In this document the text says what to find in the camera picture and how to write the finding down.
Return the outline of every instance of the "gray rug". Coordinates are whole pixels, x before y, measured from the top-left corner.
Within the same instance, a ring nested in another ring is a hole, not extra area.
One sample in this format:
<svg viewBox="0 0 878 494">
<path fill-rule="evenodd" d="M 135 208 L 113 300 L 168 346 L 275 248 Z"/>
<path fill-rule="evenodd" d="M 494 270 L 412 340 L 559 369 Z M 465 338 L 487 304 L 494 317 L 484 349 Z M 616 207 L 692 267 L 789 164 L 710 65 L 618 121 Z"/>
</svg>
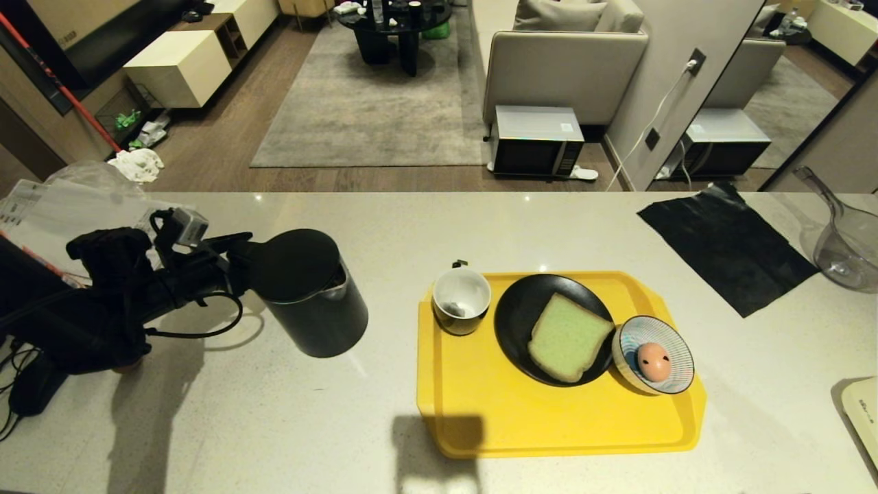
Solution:
<svg viewBox="0 0 878 494">
<path fill-rule="evenodd" d="M 771 138 L 754 168 L 777 170 L 838 103 L 782 56 L 744 112 Z"/>
<path fill-rule="evenodd" d="M 486 163 L 466 13 L 455 9 L 448 39 L 421 40 L 415 77 L 398 56 L 366 65 L 353 31 L 324 27 L 250 166 Z"/>
</svg>

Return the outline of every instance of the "small bowl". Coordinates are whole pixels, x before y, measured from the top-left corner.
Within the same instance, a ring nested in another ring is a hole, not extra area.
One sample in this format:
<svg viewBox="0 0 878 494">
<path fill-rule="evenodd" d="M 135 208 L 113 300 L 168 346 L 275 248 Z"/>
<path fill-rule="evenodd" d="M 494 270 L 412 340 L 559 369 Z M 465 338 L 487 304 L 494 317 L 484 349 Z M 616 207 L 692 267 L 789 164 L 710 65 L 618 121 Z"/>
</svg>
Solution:
<svg viewBox="0 0 878 494">
<path fill-rule="evenodd" d="M 644 377 L 637 365 L 637 349 L 645 343 L 658 343 L 671 359 L 671 375 L 662 382 Z M 625 381 L 651 395 L 677 395 L 689 389 L 695 378 L 692 353 L 680 334 L 652 316 L 634 316 L 613 336 L 613 362 Z"/>
</svg>

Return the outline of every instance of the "black kettle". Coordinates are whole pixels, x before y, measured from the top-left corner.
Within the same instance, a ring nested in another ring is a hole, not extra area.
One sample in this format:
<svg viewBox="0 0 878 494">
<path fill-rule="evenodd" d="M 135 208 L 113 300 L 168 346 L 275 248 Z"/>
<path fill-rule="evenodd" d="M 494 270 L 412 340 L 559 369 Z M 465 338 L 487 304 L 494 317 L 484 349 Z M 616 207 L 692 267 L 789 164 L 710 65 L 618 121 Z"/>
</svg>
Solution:
<svg viewBox="0 0 878 494">
<path fill-rule="evenodd" d="M 302 352 L 334 357 L 365 333 L 369 311 L 327 234 L 295 229 L 238 243 L 228 257 Z"/>
</svg>

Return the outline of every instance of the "white cup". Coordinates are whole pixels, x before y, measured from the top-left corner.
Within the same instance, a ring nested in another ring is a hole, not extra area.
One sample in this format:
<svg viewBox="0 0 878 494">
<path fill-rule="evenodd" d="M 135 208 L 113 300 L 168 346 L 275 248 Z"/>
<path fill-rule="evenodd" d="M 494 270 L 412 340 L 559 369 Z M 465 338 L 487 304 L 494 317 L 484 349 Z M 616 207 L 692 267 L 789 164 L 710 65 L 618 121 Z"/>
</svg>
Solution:
<svg viewBox="0 0 878 494">
<path fill-rule="evenodd" d="M 433 285 L 433 313 L 439 325 L 453 335 L 475 331 L 490 304 L 491 285 L 472 269 L 455 267 Z"/>
</svg>

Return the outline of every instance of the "red stick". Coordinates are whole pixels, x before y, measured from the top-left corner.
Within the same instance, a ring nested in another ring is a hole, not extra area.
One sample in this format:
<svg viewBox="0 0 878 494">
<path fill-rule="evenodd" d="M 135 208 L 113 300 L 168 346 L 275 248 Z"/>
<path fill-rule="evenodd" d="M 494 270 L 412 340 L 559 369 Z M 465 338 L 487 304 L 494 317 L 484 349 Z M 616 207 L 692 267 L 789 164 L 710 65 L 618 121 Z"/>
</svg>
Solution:
<svg viewBox="0 0 878 494">
<path fill-rule="evenodd" d="M 7 19 L 2 12 L 0 12 L 0 24 L 4 25 L 6 30 L 9 31 L 9 34 L 11 34 L 13 38 L 15 38 L 15 41 L 17 41 L 22 48 L 27 50 L 27 53 L 31 54 L 31 57 L 33 57 L 33 59 L 40 65 L 40 68 L 43 69 L 43 72 L 46 73 L 46 76 L 52 79 L 54 85 L 58 87 L 58 91 L 60 91 L 61 94 L 63 94 L 64 97 L 68 99 L 70 104 L 73 105 L 73 107 L 79 112 L 79 114 L 81 114 L 91 124 L 91 126 L 94 127 L 95 130 L 97 130 L 99 134 L 101 134 L 101 137 L 103 137 L 104 140 L 107 141 L 107 144 L 110 144 L 113 151 L 119 153 L 122 148 L 120 148 L 116 141 L 113 140 L 112 136 L 107 133 L 107 131 L 104 129 L 104 126 L 98 123 L 97 120 L 95 120 L 95 118 L 91 116 L 91 113 L 89 113 L 89 111 L 85 109 L 85 106 L 83 106 L 83 104 L 80 103 L 78 99 L 76 99 L 76 96 L 74 96 L 73 93 L 70 92 L 69 89 L 67 89 L 67 87 L 49 68 L 49 66 L 46 65 L 45 62 L 43 62 L 43 59 L 40 58 L 37 52 L 33 50 L 33 47 L 31 47 L 27 40 L 22 37 L 22 35 L 18 32 L 15 26 L 13 26 L 12 23 L 9 22 L 9 19 Z"/>
</svg>

